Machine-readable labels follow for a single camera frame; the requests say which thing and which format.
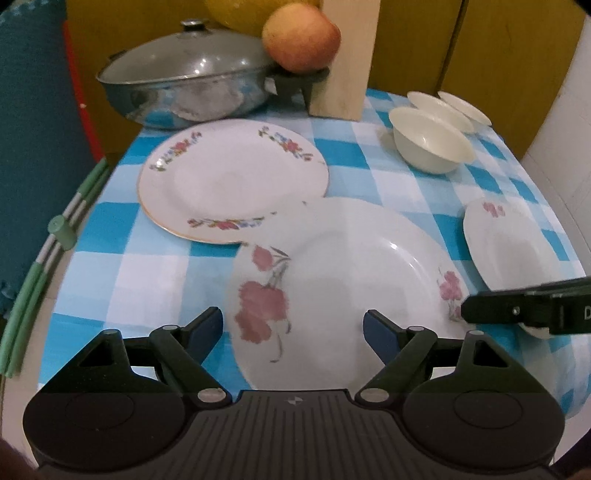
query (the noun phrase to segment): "small dish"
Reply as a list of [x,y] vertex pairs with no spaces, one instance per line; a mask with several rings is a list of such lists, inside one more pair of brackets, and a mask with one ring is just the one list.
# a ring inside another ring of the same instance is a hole
[[408,100],[419,110],[430,113],[465,134],[476,132],[470,119],[448,103],[423,92],[409,92]]
[[[470,202],[464,235],[478,273],[491,290],[564,279],[560,261],[540,227],[509,204],[486,199]],[[521,327],[537,338],[551,338],[547,328]]]
[[466,115],[472,121],[476,132],[482,132],[486,127],[492,126],[491,119],[471,103],[447,92],[438,92],[438,95],[441,100]]
[[449,173],[476,158],[462,132],[430,113],[402,106],[392,110],[389,117],[398,151],[419,170]]

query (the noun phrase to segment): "pot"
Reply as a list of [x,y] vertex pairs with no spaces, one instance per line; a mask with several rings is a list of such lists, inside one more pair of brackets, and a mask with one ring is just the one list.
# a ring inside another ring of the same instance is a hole
[[244,115],[272,93],[322,81],[328,69],[294,75],[260,38],[185,20],[183,31],[115,54],[96,76],[111,106],[146,127],[182,129]]

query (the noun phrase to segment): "floral plate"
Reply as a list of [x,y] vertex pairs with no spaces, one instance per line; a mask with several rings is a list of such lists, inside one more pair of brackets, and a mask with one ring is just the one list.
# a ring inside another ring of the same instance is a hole
[[363,338],[367,310],[464,338],[466,296],[448,254],[402,215],[319,199],[283,211],[242,245],[226,328],[254,388],[355,393],[384,366]]
[[138,197],[165,230],[232,244],[283,204],[323,197],[328,181],[322,154],[305,138],[233,119],[191,127],[158,146],[139,176]]
[[[487,199],[470,202],[464,235],[478,273],[491,290],[510,290],[564,280],[552,246],[531,219],[507,203]],[[541,339],[548,329],[522,325]]]

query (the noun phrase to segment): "lid knob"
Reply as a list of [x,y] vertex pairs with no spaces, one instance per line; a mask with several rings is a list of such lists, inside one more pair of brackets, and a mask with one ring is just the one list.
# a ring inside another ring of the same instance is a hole
[[205,30],[205,22],[207,20],[203,19],[200,20],[198,18],[189,18],[188,20],[183,20],[181,25],[183,26],[183,30],[185,32],[195,32],[200,30]]

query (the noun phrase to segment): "blue checkered tablecloth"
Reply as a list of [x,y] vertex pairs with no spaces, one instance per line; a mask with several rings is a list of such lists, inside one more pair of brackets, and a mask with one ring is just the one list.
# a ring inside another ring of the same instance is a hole
[[[463,236],[462,217],[482,196],[509,202],[540,226],[566,278],[584,276],[556,215],[493,130],[470,138],[478,159],[446,176],[409,167],[395,149],[388,112],[406,98],[369,90],[363,119],[309,118],[301,98],[273,100],[250,118],[289,128],[314,142],[329,165],[327,196],[355,197],[401,212],[450,255],[470,291],[486,287]],[[238,246],[177,238],[142,212],[136,182],[147,155],[168,133],[144,129],[113,173],[80,236],[47,335],[39,382],[51,378],[102,329],[145,336],[165,324],[186,325],[223,306]],[[573,415],[591,391],[590,336],[538,340],[515,326],[482,326],[521,361]],[[224,334],[204,363],[230,392],[248,388]]]

